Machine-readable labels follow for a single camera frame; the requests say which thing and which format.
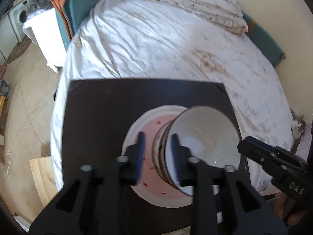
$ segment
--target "person's hand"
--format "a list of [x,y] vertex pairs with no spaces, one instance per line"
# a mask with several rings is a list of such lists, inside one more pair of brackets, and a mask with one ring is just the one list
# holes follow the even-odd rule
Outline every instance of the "person's hand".
[[[281,196],[275,202],[274,211],[279,216],[280,219],[283,219],[283,214],[284,214],[285,206],[286,206],[288,199],[289,199],[289,197],[286,194],[282,193]],[[287,224],[288,225],[298,224],[300,222],[300,220],[302,219],[302,217],[305,215],[306,211],[307,210],[301,210],[298,213],[292,214],[288,218]]]

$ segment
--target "grey basket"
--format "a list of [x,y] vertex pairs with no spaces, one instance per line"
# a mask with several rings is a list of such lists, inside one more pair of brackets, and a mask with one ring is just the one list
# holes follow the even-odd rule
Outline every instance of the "grey basket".
[[11,91],[11,84],[5,80],[1,79],[0,80],[0,95],[5,96],[5,99],[9,98]]

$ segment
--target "teal fabric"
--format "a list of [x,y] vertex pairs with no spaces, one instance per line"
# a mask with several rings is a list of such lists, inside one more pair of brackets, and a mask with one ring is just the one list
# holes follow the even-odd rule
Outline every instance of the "teal fabric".
[[56,18],[57,18],[57,22],[58,22],[58,26],[60,29],[60,34],[61,34],[61,38],[64,44],[64,48],[67,50],[69,43],[71,42],[71,40],[68,37],[68,34],[66,32],[66,29],[64,27],[64,22],[62,20],[62,17],[60,15],[60,13],[56,10]]
[[[63,8],[65,16],[67,17],[73,35],[76,34],[81,22],[88,16],[89,11],[94,7],[95,3],[99,0],[66,0]],[[60,28],[61,37],[65,49],[68,48],[70,39],[68,38],[64,22],[59,13],[57,12],[57,21]]]
[[286,58],[286,54],[262,26],[254,22],[245,12],[242,12],[242,14],[248,24],[247,35],[275,68],[280,63],[281,59]]

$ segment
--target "wall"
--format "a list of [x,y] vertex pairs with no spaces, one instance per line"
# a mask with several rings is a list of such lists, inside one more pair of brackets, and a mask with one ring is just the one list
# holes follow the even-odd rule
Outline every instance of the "wall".
[[276,72],[290,106],[306,121],[313,110],[313,15],[304,0],[239,0],[286,53]]

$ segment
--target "washing machine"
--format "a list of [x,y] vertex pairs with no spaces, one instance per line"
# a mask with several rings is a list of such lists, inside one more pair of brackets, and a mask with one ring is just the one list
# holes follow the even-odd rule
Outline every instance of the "washing machine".
[[18,42],[21,42],[22,39],[25,37],[25,33],[22,30],[22,26],[27,20],[26,6],[28,5],[28,3],[29,0],[23,0],[9,12],[10,22],[13,31],[18,39]]

